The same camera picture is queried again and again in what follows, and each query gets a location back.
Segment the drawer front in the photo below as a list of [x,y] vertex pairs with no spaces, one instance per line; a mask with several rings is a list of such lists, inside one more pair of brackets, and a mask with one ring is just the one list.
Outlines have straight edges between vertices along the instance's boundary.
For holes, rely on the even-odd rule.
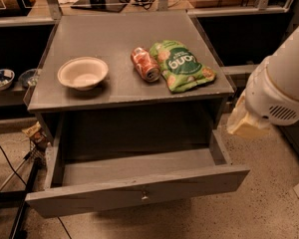
[[47,189],[27,195],[43,217],[57,217],[235,191],[245,166],[218,165],[197,170]]

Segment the green snack bag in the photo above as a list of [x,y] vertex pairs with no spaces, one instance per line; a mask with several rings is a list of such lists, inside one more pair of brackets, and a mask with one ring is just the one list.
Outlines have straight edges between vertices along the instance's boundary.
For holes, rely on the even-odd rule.
[[179,41],[155,43],[149,53],[157,60],[168,88],[173,93],[185,92],[195,86],[214,81],[216,72],[199,63],[189,49]]

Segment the cabinet top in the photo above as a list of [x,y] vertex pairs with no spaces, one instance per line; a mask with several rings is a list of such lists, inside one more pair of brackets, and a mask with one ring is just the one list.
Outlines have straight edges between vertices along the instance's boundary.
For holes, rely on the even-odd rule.
[[[182,94],[172,94],[163,77],[145,82],[130,58],[136,47],[150,48],[155,42],[182,42],[197,60],[217,72],[214,83]],[[178,102],[232,94],[230,83],[184,11],[63,16],[47,47],[40,80],[29,104],[30,112],[101,109],[157,102]],[[90,91],[63,87],[59,68],[78,57],[97,57],[109,66],[108,77]]]

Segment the table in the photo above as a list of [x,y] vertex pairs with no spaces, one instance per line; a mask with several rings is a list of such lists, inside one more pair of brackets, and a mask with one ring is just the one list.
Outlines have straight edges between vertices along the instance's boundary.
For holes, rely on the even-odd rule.
[[[217,71],[214,83],[172,94],[141,79],[135,47],[170,39]],[[109,76],[91,91],[60,85],[67,61],[96,56]],[[63,16],[29,104],[54,147],[46,190],[26,201],[43,217],[234,191],[248,167],[232,165],[216,128],[230,83],[185,11]]]

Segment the chip bag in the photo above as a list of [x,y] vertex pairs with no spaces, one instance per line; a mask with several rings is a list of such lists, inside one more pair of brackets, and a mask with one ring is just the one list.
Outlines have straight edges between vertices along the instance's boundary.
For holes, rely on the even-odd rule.
[[37,146],[39,150],[45,150],[48,145],[48,138],[44,133],[41,125],[37,121],[34,125],[22,129],[29,139]]
[[199,63],[181,42],[164,40],[155,43],[149,53],[157,60],[160,73],[172,93],[182,93],[198,85],[214,81],[216,72]]

